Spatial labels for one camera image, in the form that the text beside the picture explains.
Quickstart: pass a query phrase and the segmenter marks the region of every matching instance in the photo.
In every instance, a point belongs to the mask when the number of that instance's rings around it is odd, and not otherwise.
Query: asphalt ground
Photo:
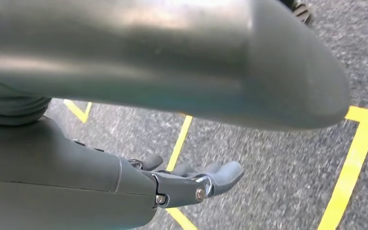
[[[116,155],[157,153],[165,158],[161,168],[180,136],[186,138],[177,145],[177,164],[201,170],[236,160],[245,168],[231,192],[179,208],[183,215],[161,209],[140,229],[368,230],[368,0],[310,0],[309,6],[312,30],[350,80],[353,107],[331,128],[268,132],[193,118],[187,130],[180,114],[74,101],[78,114],[60,99],[47,115],[67,137]]]

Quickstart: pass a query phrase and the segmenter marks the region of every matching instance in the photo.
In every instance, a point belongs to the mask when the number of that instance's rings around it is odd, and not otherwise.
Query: screw
[[[205,199],[205,195],[206,195],[206,191],[205,191],[205,188],[204,187],[199,187],[196,189],[195,191],[195,200],[198,201],[198,202],[201,202]]]
[[[159,205],[164,204],[166,202],[166,197],[162,195],[156,195],[156,203]]]

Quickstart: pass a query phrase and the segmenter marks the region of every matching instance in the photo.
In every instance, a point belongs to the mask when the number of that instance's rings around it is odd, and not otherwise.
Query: gray asphalt
[[[352,105],[368,108],[368,0],[310,0],[312,29],[347,69]],[[85,102],[76,103],[85,108]],[[184,116],[93,104],[83,124],[54,100],[47,115],[66,136],[126,158],[157,153],[168,161]],[[240,161],[245,176],[228,194],[180,210],[199,230],[316,229],[331,198],[358,124],[324,130],[267,132],[194,118],[178,163],[202,169]],[[338,227],[368,230],[368,154]],[[141,228],[181,229],[164,210]]]

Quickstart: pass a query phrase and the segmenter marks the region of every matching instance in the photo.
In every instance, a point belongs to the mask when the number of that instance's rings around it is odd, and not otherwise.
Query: yellow painted line
[[[185,116],[180,134],[178,135],[177,142],[175,143],[172,151],[172,156],[170,157],[169,164],[167,165],[166,170],[168,171],[172,171],[177,163],[178,155],[180,155],[181,148],[183,147],[184,140],[187,136],[192,120],[192,116]],[[178,224],[181,225],[184,230],[197,230],[196,226],[178,208],[167,208],[166,211],[174,218],[175,221],[177,221]]]
[[[192,116],[185,116],[185,120],[183,126],[181,126],[180,134],[178,135],[177,142],[175,143],[172,156],[170,157],[169,164],[167,165],[166,170],[172,171],[174,169],[175,164],[177,163],[178,155],[180,155],[181,148],[183,147],[185,137],[187,136],[188,129],[190,128],[191,121],[193,120]]]
[[[346,119],[359,122],[318,230],[335,230],[345,212],[368,153],[368,109],[351,106]]]
[[[198,230],[191,221],[178,210],[178,208],[166,208],[167,212],[177,221],[184,230]]]
[[[65,99],[63,103],[68,107],[68,109],[82,122],[86,123],[88,119],[88,115],[90,114],[92,103],[88,102],[87,108],[85,112],[83,112],[78,106],[74,104],[74,102]]]

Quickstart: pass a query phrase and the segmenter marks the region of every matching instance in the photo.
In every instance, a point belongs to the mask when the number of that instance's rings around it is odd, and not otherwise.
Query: gray plastic casing
[[[156,182],[125,159],[64,138],[47,119],[0,126],[0,230],[115,230],[147,224]]]
[[[339,61],[277,0],[0,0],[0,86],[271,130],[349,108]]]

